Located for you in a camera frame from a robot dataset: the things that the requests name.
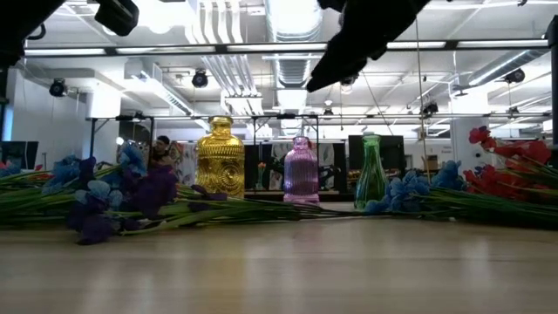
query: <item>vase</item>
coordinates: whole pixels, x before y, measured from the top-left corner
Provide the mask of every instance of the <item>vase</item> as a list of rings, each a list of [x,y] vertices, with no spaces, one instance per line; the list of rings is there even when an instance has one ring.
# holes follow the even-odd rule
[[[319,203],[317,157],[307,137],[293,139],[295,146],[285,156],[284,201]]]
[[[244,145],[231,134],[233,120],[226,116],[209,119],[211,134],[198,140],[196,184],[209,193],[244,196]]]
[[[355,208],[364,209],[368,201],[380,201],[384,197],[387,178],[380,159],[380,136],[365,135],[363,169],[355,192]]]

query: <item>track light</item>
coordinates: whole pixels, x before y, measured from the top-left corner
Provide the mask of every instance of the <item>track light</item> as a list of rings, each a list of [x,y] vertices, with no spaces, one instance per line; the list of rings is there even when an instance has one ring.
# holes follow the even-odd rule
[[[65,84],[65,79],[55,78],[52,82],[49,93],[54,97],[64,97],[68,94],[68,86]]]
[[[195,88],[203,88],[208,85],[208,76],[204,69],[198,69],[195,71],[195,75],[192,78],[192,85]]]
[[[508,75],[506,75],[503,80],[508,84],[521,83],[523,82],[523,80],[525,80],[525,72],[522,69],[517,69],[511,73],[508,73]]]

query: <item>purple glass bottle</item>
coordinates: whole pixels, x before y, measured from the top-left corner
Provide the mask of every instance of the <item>purple glass bottle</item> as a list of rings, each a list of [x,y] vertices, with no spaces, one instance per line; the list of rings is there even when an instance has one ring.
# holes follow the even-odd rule
[[[317,157],[305,136],[293,139],[295,147],[285,156],[285,196],[288,202],[319,203]]]

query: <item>red flower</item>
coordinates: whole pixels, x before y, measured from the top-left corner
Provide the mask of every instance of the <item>red flower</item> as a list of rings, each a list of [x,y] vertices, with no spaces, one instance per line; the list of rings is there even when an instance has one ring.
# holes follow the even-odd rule
[[[480,143],[484,149],[496,147],[496,140],[490,137],[490,131],[488,131],[486,126],[475,127],[471,130],[469,133],[469,143]]]

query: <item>wooden table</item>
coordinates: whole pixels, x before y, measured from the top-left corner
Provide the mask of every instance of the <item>wooden table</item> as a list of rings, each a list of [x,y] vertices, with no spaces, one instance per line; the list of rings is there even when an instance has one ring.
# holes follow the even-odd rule
[[[0,231],[0,313],[558,313],[556,232],[343,219],[72,240]]]

